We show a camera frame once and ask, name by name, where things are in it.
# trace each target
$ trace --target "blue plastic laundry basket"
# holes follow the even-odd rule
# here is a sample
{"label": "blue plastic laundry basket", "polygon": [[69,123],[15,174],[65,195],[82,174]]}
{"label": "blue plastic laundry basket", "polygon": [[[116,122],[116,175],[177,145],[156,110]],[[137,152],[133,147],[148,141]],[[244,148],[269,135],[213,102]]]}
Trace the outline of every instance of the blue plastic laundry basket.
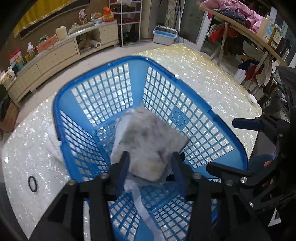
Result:
{"label": "blue plastic laundry basket", "polygon": [[[212,181],[205,166],[211,161],[247,169],[242,144],[211,107],[189,86],[156,62],[124,57],[76,78],[57,94],[53,110],[61,150],[72,179],[92,180],[110,166],[115,120],[127,109],[145,106],[172,128],[190,137],[185,162]],[[142,203],[166,240],[182,240],[192,202],[186,202],[172,183],[163,188],[140,188]],[[117,240],[153,240],[140,219],[130,194],[108,202]],[[215,200],[212,205],[215,219]]]}

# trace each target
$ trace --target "orange plastic bag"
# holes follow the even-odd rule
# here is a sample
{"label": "orange plastic bag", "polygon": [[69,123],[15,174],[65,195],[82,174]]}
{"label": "orange plastic bag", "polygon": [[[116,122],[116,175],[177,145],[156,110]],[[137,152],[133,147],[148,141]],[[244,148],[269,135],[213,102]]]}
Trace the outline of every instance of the orange plastic bag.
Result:
{"label": "orange plastic bag", "polygon": [[114,20],[114,15],[111,9],[107,6],[103,8],[103,19],[105,22],[110,22]]}

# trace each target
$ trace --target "pink clothing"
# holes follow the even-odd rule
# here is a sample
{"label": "pink clothing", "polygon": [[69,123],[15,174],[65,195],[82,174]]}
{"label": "pink clothing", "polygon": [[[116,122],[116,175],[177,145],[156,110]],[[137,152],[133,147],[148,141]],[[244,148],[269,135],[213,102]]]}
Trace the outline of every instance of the pink clothing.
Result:
{"label": "pink clothing", "polygon": [[211,10],[213,8],[227,8],[239,13],[240,15],[244,15],[247,19],[246,27],[255,33],[257,33],[257,30],[263,18],[255,11],[249,9],[246,5],[237,0],[205,0],[203,3],[200,4],[200,6]]}

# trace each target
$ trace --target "rubber ring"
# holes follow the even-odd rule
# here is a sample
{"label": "rubber ring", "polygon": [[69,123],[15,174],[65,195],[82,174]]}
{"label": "rubber ring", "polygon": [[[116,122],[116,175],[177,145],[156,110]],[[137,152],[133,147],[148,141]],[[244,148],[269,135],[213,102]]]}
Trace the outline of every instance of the rubber ring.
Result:
{"label": "rubber ring", "polygon": [[[31,178],[34,180],[34,183],[35,183],[35,189],[33,189],[30,185],[30,181],[31,181]],[[36,179],[35,177],[33,176],[29,176],[29,179],[28,179],[28,184],[29,184],[29,188],[32,192],[37,192],[37,182],[36,182]]]}

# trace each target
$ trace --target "shiny white tablecloth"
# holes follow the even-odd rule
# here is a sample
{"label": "shiny white tablecloth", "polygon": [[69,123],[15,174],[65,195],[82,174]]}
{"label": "shiny white tablecloth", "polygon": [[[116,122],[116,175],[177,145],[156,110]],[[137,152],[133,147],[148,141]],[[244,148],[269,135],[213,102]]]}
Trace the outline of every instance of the shiny white tablecloth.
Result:
{"label": "shiny white tablecloth", "polygon": [[[182,79],[213,108],[233,130],[251,155],[257,132],[234,129],[233,118],[254,118],[261,115],[253,106],[248,92],[222,68],[186,45],[178,44],[147,50],[139,55],[149,57]],[[47,127],[52,125],[51,95],[30,113],[14,130],[2,150],[4,180],[13,211],[27,237],[55,196],[63,188],[69,174],[63,162],[47,151]],[[28,177],[33,175],[38,191],[31,192]],[[85,212],[85,224],[88,212]]]}

